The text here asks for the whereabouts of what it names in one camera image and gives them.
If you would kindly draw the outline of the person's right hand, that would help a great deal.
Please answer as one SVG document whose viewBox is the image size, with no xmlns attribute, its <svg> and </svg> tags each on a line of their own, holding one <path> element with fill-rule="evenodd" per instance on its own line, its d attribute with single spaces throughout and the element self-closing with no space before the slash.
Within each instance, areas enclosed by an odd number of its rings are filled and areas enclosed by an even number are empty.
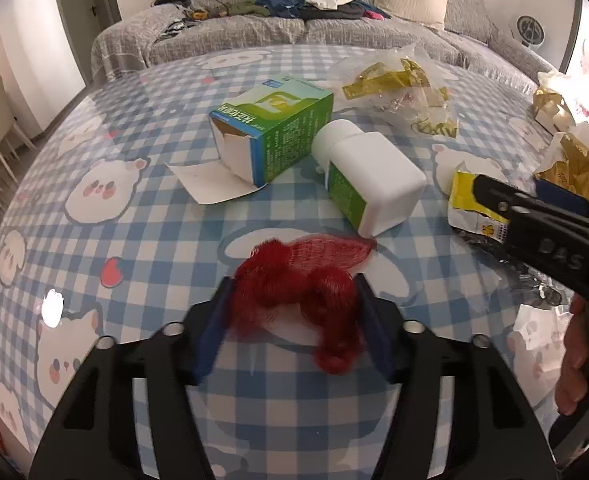
<svg viewBox="0 0 589 480">
<path fill-rule="evenodd" d="M 589 344 L 585 330 L 584 300 L 575 295 L 570 304 L 572 318 L 568 324 L 564 346 L 566 349 L 561 363 L 560 376 L 555 388 L 555 402 L 562 415 L 571 415 L 587 394 L 589 382 L 581 368 L 589 357 Z"/>
</svg>

